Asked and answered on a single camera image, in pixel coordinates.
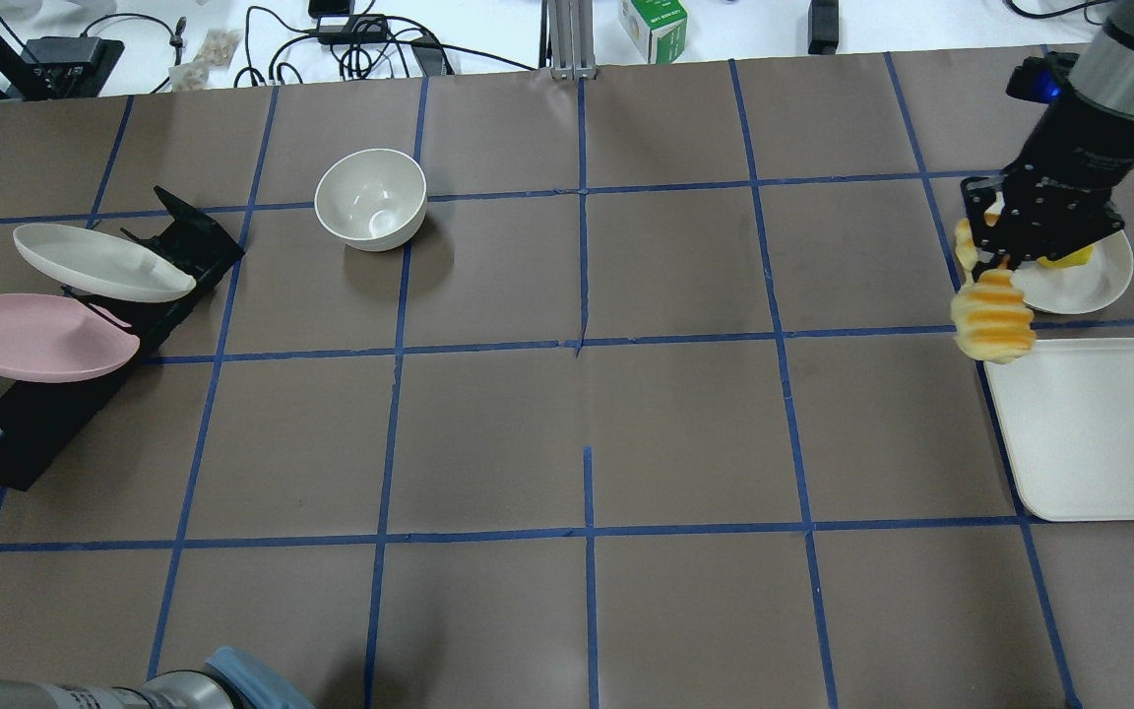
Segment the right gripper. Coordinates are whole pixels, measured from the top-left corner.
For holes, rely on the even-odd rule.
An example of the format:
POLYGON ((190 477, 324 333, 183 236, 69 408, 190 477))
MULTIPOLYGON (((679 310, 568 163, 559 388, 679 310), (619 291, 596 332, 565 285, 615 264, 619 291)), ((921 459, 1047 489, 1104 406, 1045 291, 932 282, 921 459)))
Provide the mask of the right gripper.
POLYGON ((999 174, 960 183, 972 239, 988 260, 978 268, 1014 271, 1039 258, 1061 259, 1124 227, 1111 194, 1134 169, 1134 117, 1076 93, 1068 81, 1076 58, 1029 57, 1012 71, 1005 94, 1043 103, 1046 110, 1018 157, 999 174), (988 184, 973 188, 985 178, 1004 199, 995 225, 985 223, 978 205, 979 199, 993 202, 985 196, 988 184))

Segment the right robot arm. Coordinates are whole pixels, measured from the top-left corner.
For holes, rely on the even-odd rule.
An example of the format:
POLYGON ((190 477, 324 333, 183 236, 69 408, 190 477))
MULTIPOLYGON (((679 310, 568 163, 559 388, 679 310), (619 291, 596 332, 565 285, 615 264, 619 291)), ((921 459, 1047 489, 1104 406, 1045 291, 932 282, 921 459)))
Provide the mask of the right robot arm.
POLYGON ((1134 1, 1120 1, 1084 52, 1030 57, 1008 96, 1044 104, 1017 157, 960 184, 968 278, 1057 261, 1122 230, 1114 189, 1134 169, 1134 1))

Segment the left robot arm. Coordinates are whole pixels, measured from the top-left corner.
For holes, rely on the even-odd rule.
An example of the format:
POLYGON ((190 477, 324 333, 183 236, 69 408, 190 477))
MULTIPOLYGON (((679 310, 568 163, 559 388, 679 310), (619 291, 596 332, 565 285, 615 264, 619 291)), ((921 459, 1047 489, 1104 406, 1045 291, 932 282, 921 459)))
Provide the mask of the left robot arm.
POLYGON ((138 687, 0 678, 0 708, 314 708, 256 656, 220 647, 198 670, 167 672, 138 687))

